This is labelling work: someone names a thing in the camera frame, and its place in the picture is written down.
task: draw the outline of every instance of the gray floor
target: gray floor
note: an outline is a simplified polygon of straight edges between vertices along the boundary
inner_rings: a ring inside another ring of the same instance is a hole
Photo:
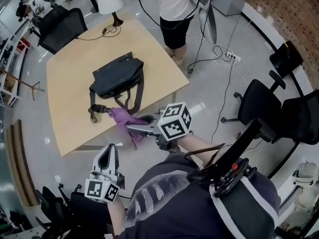
[[[142,0],[142,3],[150,15],[158,22],[157,0]],[[144,14],[138,0],[125,0],[125,5],[123,10],[128,10],[135,15],[150,30],[158,42],[163,44],[159,27]],[[74,0],[70,6],[66,5],[66,7],[81,8],[88,28],[108,17],[108,15],[100,15],[98,13],[90,14],[92,5],[89,0]],[[265,45],[263,37],[243,17],[239,15],[224,17],[218,11],[215,12],[215,16],[218,34],[217,42],[224,46],[228,45],[234,27],[238,22],[229,47],[236,55],[241,57],[242,62],[234,65],[234,70],[231,74],[231,84],[227,91],[226,105],[222,112],[222,117],[234,118],[239,109],[239,102],[233,98],[234,92],[244,94],[248,84],[253,79],[260,80],[268,87],[272,85],[273,80],[268,73],[274,69],[269,61],[269,55],[272,54],[273,50],[270,50]],[[195,61],[200,38],[201,32],[198,18],[195,17],[188,31],[188,50],[185,57],[185,66],[181,68],[185,74],[188,64]],[[31,84],[40,81],[40,87],[46,90],[46,62],[52,55],[41,47],[36,47],[36,37],[30,37],[29,40],[33,46],[27,55],[22,79]],[[198,58],[209,59],[212,53],[212,45],[204,40]],[[190,84],[177,93],[177,101],[186,102],[192,112],[192,130],[196,135],[209,141],[211,141],[217,125],[217,118],[224,102],[224,91],[230,72],[230,68],[222,65],[223,62],[221,60],[216,60],[215,62],[198,63],[189,79]],[[47,186],[58,194],[55,175],[61,178],[61,182],[64,183],[68,192],[71,192],[78,183],[84,185],[84,180],[88,178],[96,152],[73,152],[62,158],[59,154],[52,128],[47,92],[36,93],[36,100],[32,101],[31,91],[22,86],[20,95],[22,100],[17,102],[12,113],[7,112],[6,117],[11,122],[16,119],[22,120],[26,158],[35,187],[41,189],[42,186]],[[278,89],[276,90],[276,95],[283,101],[287,98],[297,97],[298,93],[295,87],[290,82],[287,82],[286,90]],[[166,98],[142,111],[142,113],[153,113],[158,107],[165,106],[169,101],[170,99]],[[227,142],[242,128],[243,125],[239,122],[220,123],[213,142]],[[253,141],[251,147],[255,147],[259,141]],[[116,127],[91,141],[92,144],[100,145],[119,142],[124,145],[120,149],[120,171],[126,177],[126,189],[121,190],[121,194],[130,196],[135,183],[143,173],[153,165],[163,161],[167,153],[159,150],[151,138],[144,139],[138,145],[138,150],[134,151],[129,137]],[[273,145],[263,142],[258,148],[246,152],[245,155],[249,157],[252,165],[257,166],[260,172],[268,174],[292,146],[293,142],[287,139],[281,139]],[[31,221],[33,221],[33,213],[34,210],[29,213]]]

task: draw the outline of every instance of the brick wall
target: brick wall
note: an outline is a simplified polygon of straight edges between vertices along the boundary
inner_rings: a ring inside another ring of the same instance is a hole
[[[319,0],[248,0],[254,9],[261,7],[264,18],[290,40],[304,59],[303,68],[314,89],[319,89]]]

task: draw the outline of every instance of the lamp shade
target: lamp shade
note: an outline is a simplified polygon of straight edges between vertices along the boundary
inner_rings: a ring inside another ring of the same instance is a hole
[[[123,0],[98,0],[100,14],[110,14],[124,6]]]

